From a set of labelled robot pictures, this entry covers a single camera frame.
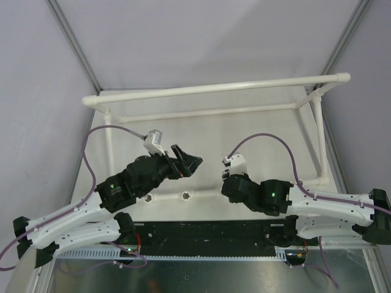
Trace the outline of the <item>white PVC pipe frame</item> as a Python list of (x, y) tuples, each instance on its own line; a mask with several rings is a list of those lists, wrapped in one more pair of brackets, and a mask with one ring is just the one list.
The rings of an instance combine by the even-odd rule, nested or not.
[(236, 82), (175, 89), (103, 91), (86, 96), (83, 105), (95, 111), (93, 124), (105, 125), (101, 136), (108, 175), (120, 171), (124, 140), (113, 127), (146, 134), (162, 133), (168, 150), (178, 144), (203, 158), (197, 174), (180, 187), (164, 183), (153, 194), (188, 190), (193, 197), (222, 185), (222, 160), (252, 134), (274, 134), (291, 148), (298, 178), (306, 187), (334, 190), (326, 156), (321, 98), (350, 80), (348, 73), (271, 81)]

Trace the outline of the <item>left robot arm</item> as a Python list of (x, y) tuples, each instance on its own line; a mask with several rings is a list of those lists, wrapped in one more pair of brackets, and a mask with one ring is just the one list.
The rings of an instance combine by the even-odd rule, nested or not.
[(70, 204), (40, 219), (19, 217), (13, 221), (17, 255), (22, 258), (36, 249), (36, 267), (44, 266), (61, 253), (100, 242), (127, 244), (136, 239), (136, 227), (124, 212), (148, 195), (165, 179), (192, 176), (201, 157), (171, 146), (175, 157), (164, 154), (140, 156), (126, 168), (94, 188), (87, 200)]

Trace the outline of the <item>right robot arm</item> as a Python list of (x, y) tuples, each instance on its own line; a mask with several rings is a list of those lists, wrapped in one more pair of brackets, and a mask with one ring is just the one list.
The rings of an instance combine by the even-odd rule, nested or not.
[(231, 203), (268, 216), (314, 214), (347, 221), (364, 241), (390, 244), (390, 202), (382, 189), (362, 195), (322, 194), (288, 181), (270, 179), (257, 184), (247, 174), (235, 174), (223, 176), (221, 193)]

